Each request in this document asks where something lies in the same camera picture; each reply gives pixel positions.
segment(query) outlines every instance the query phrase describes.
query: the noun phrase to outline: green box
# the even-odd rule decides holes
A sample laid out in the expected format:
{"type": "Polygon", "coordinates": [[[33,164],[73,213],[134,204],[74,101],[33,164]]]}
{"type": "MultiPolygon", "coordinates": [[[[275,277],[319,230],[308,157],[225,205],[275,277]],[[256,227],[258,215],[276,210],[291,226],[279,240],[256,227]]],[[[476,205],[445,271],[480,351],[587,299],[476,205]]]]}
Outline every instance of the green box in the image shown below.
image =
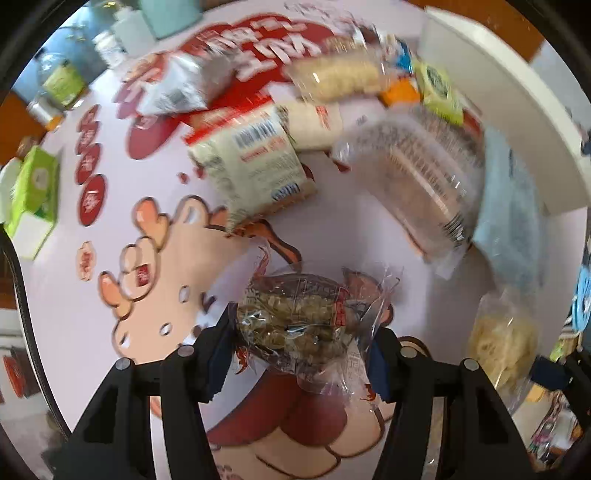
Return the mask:
{"type": "Polygon", "coordinates": [[[4,226],[21,258],[33,259],[57,222],[59,163],[33,147],[26,156],[12,195],[11,218],[4,226]]]}

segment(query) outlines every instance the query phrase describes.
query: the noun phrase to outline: round table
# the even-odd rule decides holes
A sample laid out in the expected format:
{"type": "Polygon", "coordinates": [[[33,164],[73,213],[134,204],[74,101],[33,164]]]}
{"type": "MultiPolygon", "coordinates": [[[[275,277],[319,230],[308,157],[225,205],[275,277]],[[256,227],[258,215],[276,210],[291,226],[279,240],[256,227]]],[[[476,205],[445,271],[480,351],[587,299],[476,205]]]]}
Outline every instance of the round table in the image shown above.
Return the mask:
{"type": "MultiPolygon", "coordinates": [[[[251,51],[239,80],[216,102],[224,106],[284,81],[280,70],[291,50],[270,48],[278,40],[309,55],[351,18],[417,38],[422,15],[394,0],[246,0],[207,12],[199,25],[155,51],[190,51],[198,41],[251,51]]],[[[227,302],[239,298],[261,241],[272,248],[270,270],[317,259],[403,269],[391,327],[399,336],[421,339],[438,360],[461,360],[479,299],[493,287],[476,249],[450,280],[436,276],[398,222],[320,153],[301,156],[316,196],[256,224],[252,238],[227,238],[215,228],[222,200],[187,156],[182,136],[188,126],[180,118],[137,117],[141,93],[139,82],[122,84],[105,72],[43,144],[61,164],[59,221],[38,257],[22,269],[41,363],[71,429],[120,356],[159,360],[190,342],[195,325],[214,324],[227,302]]],[[[381,108],[360,102],[345,110],[371,114],[381,108]]],[[[542,353],[556,341],[570,304],[585,218],[578,210],[548,219],[547,281],[538,305],[542,353]]],[[[303,393],[290,376],[260,365],[236,375],[238,367],[235,361],[222,392],[201,405],[223,478],[372,475],[391,406],[380,403],[374,410],[361,399],[335,403],[303,393]]],[[[160,419],[152,416],[151,424],[158,477],[166,479],[160,419]]]]}

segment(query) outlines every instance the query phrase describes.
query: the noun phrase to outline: teal container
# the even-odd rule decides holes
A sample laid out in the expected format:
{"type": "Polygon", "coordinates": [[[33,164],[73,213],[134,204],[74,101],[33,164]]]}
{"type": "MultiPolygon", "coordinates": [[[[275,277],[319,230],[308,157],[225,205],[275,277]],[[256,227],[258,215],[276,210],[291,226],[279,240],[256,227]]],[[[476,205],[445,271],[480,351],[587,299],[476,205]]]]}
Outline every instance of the teal container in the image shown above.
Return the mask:
{"type": "Polygon", "coordinates": [[[139,0],[157,39],[174,35],[203,18],[200,0],[139,0]]]}

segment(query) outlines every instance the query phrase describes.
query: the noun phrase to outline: red circle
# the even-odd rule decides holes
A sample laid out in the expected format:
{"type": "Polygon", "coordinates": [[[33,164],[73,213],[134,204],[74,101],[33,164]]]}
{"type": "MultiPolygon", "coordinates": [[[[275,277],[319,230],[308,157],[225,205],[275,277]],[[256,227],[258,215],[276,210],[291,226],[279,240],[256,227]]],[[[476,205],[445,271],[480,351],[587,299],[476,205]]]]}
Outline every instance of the red circle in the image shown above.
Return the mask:
{"type": "Polygon", "coordinates": [[[82,225],[90,226],[95,222],[103,208],[106,189],[106,179],[100,174],[94,175],[86,183],[78,202],[78,217],[82,225]]]}
{"type": "Polygon", "coordinates": [[[99,132],[99,125],[100,122],[91,122],[80,133],[80,138],[76,144],[76,155],[80,155],[95,141],[96,134],[99,132]]]}
{"type": "Polygon", "coordinates": [[[88,111],[82,115],[82,118],[78,122],[77,132],[82,132],[91,122],[95,120],[96,114],[99,113],[100,105],[97,103],[88,109],[88,111]]]}
{"type": "Polygon", "coordinates": [[[100,159],[100,143],[90,145],[82,158],[78,162],[76,168],[76,183],[82,185],[94,172],[97,163],[100,159]]]}

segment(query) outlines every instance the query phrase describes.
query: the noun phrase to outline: silver screw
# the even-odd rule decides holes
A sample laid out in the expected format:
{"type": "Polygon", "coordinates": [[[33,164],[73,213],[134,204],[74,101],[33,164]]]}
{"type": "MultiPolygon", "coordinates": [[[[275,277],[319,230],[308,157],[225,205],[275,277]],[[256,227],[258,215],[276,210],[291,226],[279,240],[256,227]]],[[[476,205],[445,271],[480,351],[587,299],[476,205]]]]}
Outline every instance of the silver screw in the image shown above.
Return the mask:
{"type": "Polygon", "coordinates": [[[195,352],[195,349],[191,345],[183,345],[178,349],[179,356],[191,356],[195,352]]]}
{"type": "Polygon", "coordinates": [[[117,360],[115,362],[115,368],[117,370],[125,370],[130,365],[131,365],[131,360],[129,358],[119,358],[119,360],[117,360]]]}
{"type": "Polygon", "coordinates": [[[417,351],[411,346],[403,346],[400,349],[400,354],[404,358],[415,358],[417,356],[417,351]]]}
{"type": "Polygon", "coordinates": [[[464,360],[464,367],[466,367],[470,372],[475,372],[480,368],[480,365],[478,365],[478,362],[473,358],[466,358],[464,360]]]}

